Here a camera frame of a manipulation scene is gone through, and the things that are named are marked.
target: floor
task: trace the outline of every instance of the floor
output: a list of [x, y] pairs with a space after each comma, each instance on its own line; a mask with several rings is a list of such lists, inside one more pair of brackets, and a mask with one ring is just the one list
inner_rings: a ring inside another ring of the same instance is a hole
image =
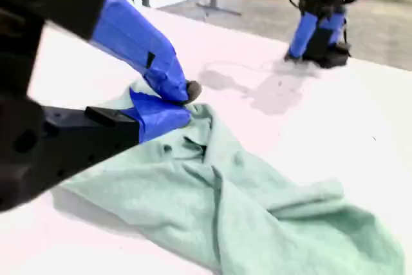
[[[219, 4], [242, 15], [206, 16], [193, 1], [163, 10], [284, 42], [290, 42], [299, 20], [299, 12], [287, 0], [219, 0]], [[352, 56], [412, 71], [411, 21], [412, 0], [362, 0], [352, 5], [348, 14]]]

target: green towel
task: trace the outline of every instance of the green towel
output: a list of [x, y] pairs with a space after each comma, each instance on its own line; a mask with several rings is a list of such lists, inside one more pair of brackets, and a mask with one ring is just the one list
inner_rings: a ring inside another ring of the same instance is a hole
[[[126, 97], [108, 105], [124, 104]], [[186, 128], [63, 186], [224, 275], [404, 273], [402, 250], [373, 215], [344, 199], [337, 182], [296, 186], [247, 153], [212, 108], [191, 111]], [[245, 130], [259, 124], [250, 125]]]

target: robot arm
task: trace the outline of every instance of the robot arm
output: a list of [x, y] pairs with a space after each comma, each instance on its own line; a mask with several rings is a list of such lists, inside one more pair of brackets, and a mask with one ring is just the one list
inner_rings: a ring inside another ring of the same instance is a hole
[[[126, 61], [161, 98], [131, 91], [134, 107], [121, 111], [31, 100], [26, 92], [45, 21]], [[171, 43], [126, 0], [0, 0], [0, 211], [185, 126], [183, 104], [199, 93]]]
[[354, 0], [299, 0], [301, 20], [285, 60], [309, 60], [321, 67], [346, 64], [349, 45], [340, 43], [345, 6]]

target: blue tape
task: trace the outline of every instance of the blue tape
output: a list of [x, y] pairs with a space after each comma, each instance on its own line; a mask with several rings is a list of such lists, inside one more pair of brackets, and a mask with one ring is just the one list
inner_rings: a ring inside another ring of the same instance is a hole
[[329, 45], [335, 44], [342, 34], [342, 28], [345, 21], [345, 14], [333, 14], [330, 18], [322, 21], [320, 27], [333, 30], [329, 39]]
[[122, 112], [140, 124], [140, 143], [182, 128], [191, 120], [190, 111], [183, 106], [176, 106], [145, 93], [136, 93], [132, 89], [130, 98], [134, 107]]
[[316, 30], [318, 18], [310, 13], [302, 16], [299, 26], [297, 27], [294, 39], [289, 47], [289, 54], [293, 57], [301, 57], [306, 50], [310, 38]]
[[[91, 43], [138, 71], [163, 99], [186, 101], [186, 78], [170, 41], [127, 0], [106, 0]], [[149, 52], [154, 59], [149, 68]]]

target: white table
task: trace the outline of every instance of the white table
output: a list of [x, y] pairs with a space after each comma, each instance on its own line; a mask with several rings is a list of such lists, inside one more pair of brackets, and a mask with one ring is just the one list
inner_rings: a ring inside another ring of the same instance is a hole
[[[300, 184], [337, 177], [412, 255], [412, 73], [351, 59], [331, 71], [283, 64], [285, 43], [142, 9], [174, 43], [188, 78], [242, 144]], [[30, 87], [42, 104], [81, 108], [138, 74], [47, 28]], [[0, 215], [1, 274], [210, 274], [106, 213], [46, 193]], [[84, 216], [59, 211], [61, 205]]]

